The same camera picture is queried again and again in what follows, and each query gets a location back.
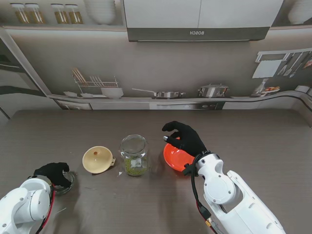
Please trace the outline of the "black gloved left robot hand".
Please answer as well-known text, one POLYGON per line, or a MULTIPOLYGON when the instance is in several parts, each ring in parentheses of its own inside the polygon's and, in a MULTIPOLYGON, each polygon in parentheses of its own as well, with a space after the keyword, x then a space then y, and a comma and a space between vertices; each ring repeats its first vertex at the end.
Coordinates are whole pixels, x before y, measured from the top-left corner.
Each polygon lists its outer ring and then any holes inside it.
POLYGON ((71 182, 64 177, 63 172, 69 172, 70 168, 67 163, 48 163, 34 171, 34 176, 45 176, 54 185, 69 188, 71 182))

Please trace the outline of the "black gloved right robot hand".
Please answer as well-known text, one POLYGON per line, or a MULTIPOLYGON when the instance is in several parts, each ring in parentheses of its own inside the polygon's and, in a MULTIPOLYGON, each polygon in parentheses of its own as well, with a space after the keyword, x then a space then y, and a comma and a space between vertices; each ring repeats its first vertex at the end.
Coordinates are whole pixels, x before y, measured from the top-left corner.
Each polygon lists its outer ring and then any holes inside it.
POLYGON ((164 138, 168 144, 185 151, 193 157, 207 152, 199 135, 189 125, 178 121, 171 121, 162 127, 163 132, 171 132, 173 130, 175 130, 175 132, 164 138))

